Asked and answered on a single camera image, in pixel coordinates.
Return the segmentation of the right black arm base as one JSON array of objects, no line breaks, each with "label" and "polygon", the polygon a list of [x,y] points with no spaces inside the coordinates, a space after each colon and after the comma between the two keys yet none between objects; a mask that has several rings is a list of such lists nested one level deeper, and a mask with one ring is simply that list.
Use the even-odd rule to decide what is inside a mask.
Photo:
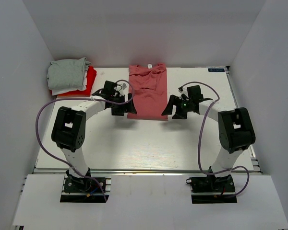
[{"label": "right black arm base", "polygon": [[190,177],[186,184],[191,187],[192,204],[237,203],[236,189],[231,175],[215,177]]}]

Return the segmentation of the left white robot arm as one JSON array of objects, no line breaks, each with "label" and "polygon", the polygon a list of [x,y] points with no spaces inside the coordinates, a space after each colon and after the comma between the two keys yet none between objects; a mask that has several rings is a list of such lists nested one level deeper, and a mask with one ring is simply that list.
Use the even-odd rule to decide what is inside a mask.
[{"label": "left white robot arm", "polygon": [[133,102],[134,87],[126,80],[105,81],[104,87],[92,93],[89,99],[73,107],[58,109],[51,139],[65,156],[69,166],[68,176],[76,178],[81,191],[91,188],[90,169],[84,160],[82,145],[85,140],[86,122],[99,112],[110,109],[112,116],[137,114]]}]

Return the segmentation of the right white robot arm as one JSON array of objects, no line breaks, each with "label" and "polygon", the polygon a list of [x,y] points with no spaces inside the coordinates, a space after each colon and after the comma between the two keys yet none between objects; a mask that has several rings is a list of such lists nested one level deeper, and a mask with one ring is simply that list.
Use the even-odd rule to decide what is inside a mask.
[{"label": "right white robot arm", "polygon": [[[220,190],[224,184],[224,178],[230,175],[232,170],[242,168],[234,166],[238,157],[252,145],[255,140],[255,132],[247,108],[240,107],[233,110],[225,110],[218,104],[220,96],[216,100],[205,98],[199,85],[178,88],[180,96],[171,95],[162,115],[172,115],[173,119],[187,119],[188,113],[193,112],[203,115],[200,127],[197,147],[197,161],[201,172],[210,176],[207,179],[208,187],[213,191]],[[204,126],[207,119],[218,123],[218,136],[220,151],[214,163],[208,171],[204,171],[201,164],[201,143]]]}]

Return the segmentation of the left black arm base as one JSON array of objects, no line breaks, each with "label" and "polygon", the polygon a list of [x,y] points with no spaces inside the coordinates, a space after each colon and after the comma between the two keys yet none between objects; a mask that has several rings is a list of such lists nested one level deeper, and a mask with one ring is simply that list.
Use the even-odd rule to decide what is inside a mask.
[{"label": "left black arm base", "polygon": [[110,178],[97,177],[96,181],[74,177],[66,171],[60,195],[61,203],[106,203],[110,194]]}]

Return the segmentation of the pink t shirt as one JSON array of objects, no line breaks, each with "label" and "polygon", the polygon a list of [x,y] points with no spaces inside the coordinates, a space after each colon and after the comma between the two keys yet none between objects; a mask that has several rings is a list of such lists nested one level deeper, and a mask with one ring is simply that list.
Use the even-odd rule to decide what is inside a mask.
[{"label": "pink t shirt", "polygon": [[129,66],[129,83],[134,91],[133,103],[136,114],[128,113],[128,119],[166,121],[167,115],[162,115],[168,103],[167,68],[163,63],[154,67],[139,65]]}]

